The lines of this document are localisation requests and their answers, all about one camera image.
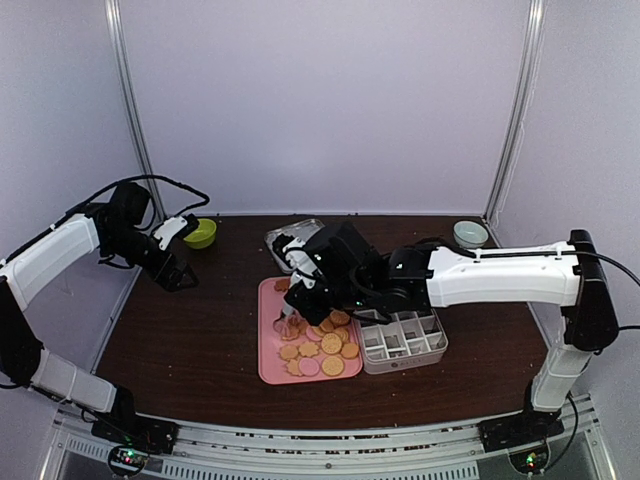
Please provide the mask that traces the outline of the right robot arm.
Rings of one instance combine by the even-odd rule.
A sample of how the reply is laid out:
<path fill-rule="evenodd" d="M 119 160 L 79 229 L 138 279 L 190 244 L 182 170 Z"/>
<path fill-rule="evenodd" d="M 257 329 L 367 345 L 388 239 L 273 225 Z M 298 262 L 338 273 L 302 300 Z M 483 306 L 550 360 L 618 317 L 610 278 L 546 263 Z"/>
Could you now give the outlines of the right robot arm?
<path fill-rule="evenodd" d="M 328 224 L 309 239 L 280 235 L 277 258 L 292 274 L 281 315 L 317 325 L 334 310 L 377 312 L 390 323 L 405 311 L 479 303 L 543 303 L 559 307 L 560 337 L 530 383 L 513 419 L 519 440 L 535 440 L 551 424 L 591 357 L 618 337 L 608 281 L 590 234 L 520 249 L 467 250 L 427 238 L 379 253 L 350 222 Z"/>

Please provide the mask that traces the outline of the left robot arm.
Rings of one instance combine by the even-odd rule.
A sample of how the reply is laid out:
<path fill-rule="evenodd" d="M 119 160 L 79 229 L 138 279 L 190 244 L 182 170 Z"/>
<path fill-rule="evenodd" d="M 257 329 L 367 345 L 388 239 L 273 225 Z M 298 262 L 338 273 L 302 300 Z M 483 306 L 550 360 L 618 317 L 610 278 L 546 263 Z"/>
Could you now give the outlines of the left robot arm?
<path fill-rule="evenodd" d="M 152 196 L 143 176 L 115 181 L 71 207 L 59 220 L 1 262 L 1 372 L 7 389 L 33 388 L 106 414 L 106 429 L 123 444 L 144 433 L 138 415 L 119 405 L 126 393 L 48 350 L 34 334 L 25 312 L 42 290 L 78 260 L 99 253 L 103 265 L 123 259 L 139 267 L 167 292 L 194 288 L 193 269 L 171 251 L 175 239 L 195 232 L 199 221 L 189 207 L 145 226 Z"/>

